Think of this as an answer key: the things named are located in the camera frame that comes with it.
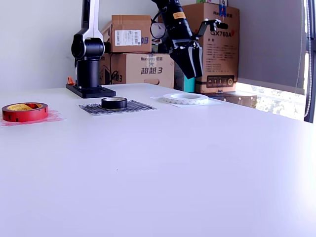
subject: cardboard box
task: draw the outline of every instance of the cardboard box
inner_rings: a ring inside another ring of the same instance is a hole
[[[220,16],[220,5],[198,3],[183,6],[193,32],[201,22],[220,19],[228,29],[211,32],[209,27],[199,40],[203,47],[203,77],[196,79],[196,92],[221,93],[235,91],[239,61],[239,10],[226,7],[226,17]]]
[[[218,5],[225,5],[227,6],[228,0],[197,0],[197,3],[213,3]]]
[[[210,98],[221,100],[221,101],[227,101],[233,104],[242,105],[250,108],[256,108],[257,107],[257,99],[258,96],[246,93],[242,91],[235,91],[235,92],[227,92],[222,94],[205,94]]]
[[[149,15],[113,15],[102,30],[103,40],[109,38],[113,53],[151,52],[151,23]]]
[[[122,53],[113,54],[112,59],[111,54],[104,54],[100,61],[101,84],[110,83],[111,71],[113,84],[150,83],[173,89],[174,61],[169,54]]]

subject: white double-sided tape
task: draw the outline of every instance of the white double-sided tape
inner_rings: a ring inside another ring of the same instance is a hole
[[[208,97],[190,93],[167,94],[163,96],[163,101],[179,105],[204,105],[208,103]]]

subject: robotic arm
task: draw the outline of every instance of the robotic arm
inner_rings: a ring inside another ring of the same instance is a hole
[[[217,27],[227,29],[228,25],[221,24],[220,20],[206,19],[202,22],[199,32],[193,34],[179,0],[152,1],[157,4],[168,31],[169,45],[167,47],[169,47],[170,57],[179,65],[188,79],[202,77],[203,50],[198,39],[204,35],[207,25],[211,27],[211,31],[216,31]]]
[[[207,25],[211,31],[216,27],[226,29],[226,24],[219,20],[202,22],[197,34],[190,30],[179,0],[152,0],[162,14],[163,22],[169,35],[169,54],[179,65],[187,78],[201,77],[202,48],[198,38],[203,36]],[[98,29],[99,0],[82,1],[81,30],[74,35],[72,54],[75,58],[77,81],[66,87],[82,98],[115,96],[112,90],[103,88],[99,82],[100,58],[104,54],[103,36]]]

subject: black electrical tape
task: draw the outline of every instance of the black electrical tape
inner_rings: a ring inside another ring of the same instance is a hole
[[[109,97],[102,99],[102,108],[108,110],[117,110],[127,108],[127,99],[121,97]]]

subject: red tape roll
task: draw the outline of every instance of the red tape roll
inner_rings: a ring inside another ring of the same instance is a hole
[[[29,122],[48,116],[48,105],[43,103],[19,103],[4,106],[2,117],[8,122]]]

